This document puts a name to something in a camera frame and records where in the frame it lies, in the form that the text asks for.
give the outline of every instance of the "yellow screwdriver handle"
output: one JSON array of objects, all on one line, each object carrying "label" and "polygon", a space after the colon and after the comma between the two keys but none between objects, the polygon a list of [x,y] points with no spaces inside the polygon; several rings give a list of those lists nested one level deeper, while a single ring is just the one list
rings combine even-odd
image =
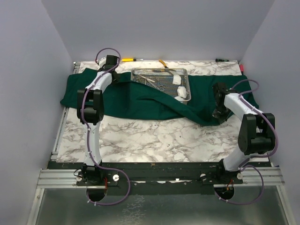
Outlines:
[{"label": "yellow screwdriver handle", "polygon": [[122,62],[133,62],[134,59],[122,59]]}]

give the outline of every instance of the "glass surface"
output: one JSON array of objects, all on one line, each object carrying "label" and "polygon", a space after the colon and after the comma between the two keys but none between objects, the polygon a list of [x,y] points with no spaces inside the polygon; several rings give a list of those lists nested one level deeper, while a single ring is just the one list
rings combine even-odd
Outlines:
[{"label": "glass surface", "polygon": [[[245,202],[259,187],[239,187],[233,199]],[[121,196],[108,196],[115,201]],[[276,187],[258,203],[236,206],[215,195],[131,195],[115,206],[87,204],[84,189],[47,189],[38,225],[287,225]]]}]

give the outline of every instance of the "red object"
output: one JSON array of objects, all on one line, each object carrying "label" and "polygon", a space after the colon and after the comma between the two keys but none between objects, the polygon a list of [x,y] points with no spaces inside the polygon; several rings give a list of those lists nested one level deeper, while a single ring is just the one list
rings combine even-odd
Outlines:
[{"label": "red object", "polygon": [[229,184],[227,184],[227,187],[226,187],[226,190],[228,191],[229,190],[229,185],[232,183],[232,186],[233,186],[233,179],[230,180]]},{"label": "red object", "polygon": [[106,177],[104,177],[104,179],[103,179],[104,181],[105,181],[105,190],[107,190],[107,178]]},{"label": "red object", "polygon": [[242,64],[240,64],[240,71],[244,72],[244,66]]}]

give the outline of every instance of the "marble surface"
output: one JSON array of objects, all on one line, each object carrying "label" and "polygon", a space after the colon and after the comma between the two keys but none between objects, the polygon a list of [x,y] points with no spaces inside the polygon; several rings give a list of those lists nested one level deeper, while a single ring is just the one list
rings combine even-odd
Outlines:
[{"label": "marble surface", "polygon": [[[166,63],[170,68],[185,68],[190,75],[241,75],[236,61]],[[156,61],[126,62],[116,71],[162,67]],[[79,72],[85,68],[98,66],[94,62],[82,62]],[[186,118],[146,121],[104,116],[99,132],[100,153],[104,162],[215,162],[234,150],[239,128],[236,116],[216,127],[202,127]],[[69,109],[57,162],[83,162],[84,142],[76,110]]]}]

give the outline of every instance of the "screwdriver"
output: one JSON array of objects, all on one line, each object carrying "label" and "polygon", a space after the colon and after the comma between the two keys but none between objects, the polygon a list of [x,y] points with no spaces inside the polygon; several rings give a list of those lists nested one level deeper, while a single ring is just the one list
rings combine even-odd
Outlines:
[{"label": "screwdriver", "polygon": [[240,64],[240,72],[242,73],[242,75],[244,75],[244,66],[243,66],[243,64]]},{"label": "screwdriver", "polygon": [[216,59],[216,62],[229,62],[229,60]]},{"label": "screwdriver", "polygon": [[134,59],[134,58],[122,59],[122,62],[135,62],[135,61],[143,61],[143,59]]}]

